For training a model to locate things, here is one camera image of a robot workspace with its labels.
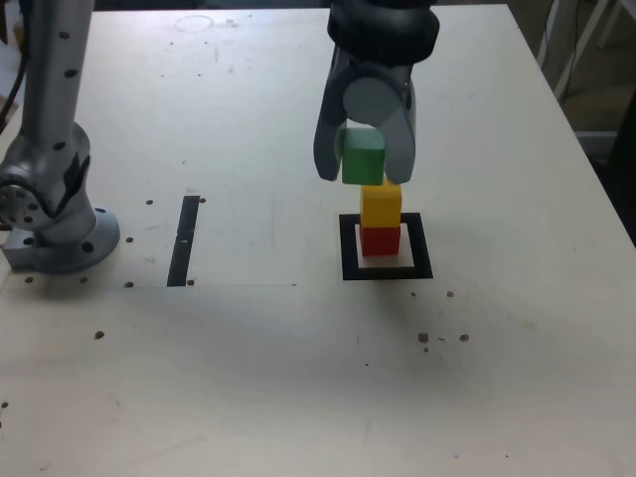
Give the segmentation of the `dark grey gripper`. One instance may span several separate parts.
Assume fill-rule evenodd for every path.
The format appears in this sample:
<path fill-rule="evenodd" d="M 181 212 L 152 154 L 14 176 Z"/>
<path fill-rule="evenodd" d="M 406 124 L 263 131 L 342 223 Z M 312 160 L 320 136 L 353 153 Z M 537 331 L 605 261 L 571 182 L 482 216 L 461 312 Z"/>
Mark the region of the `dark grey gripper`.
<path fill-rule="evenodd" d="M 349 69 L 359 78 L 350 84 Z M 314 163 L 321 179 L 334 182 L 338 177 L 342 130 L 348 118 L 382 134 L 385 175 L 393 184 L 411 179 L 416 152 L 411 71 L 412 66 L 389 67 L 349 59 L 346 52 L 334 47 L 313 142 Z"/>

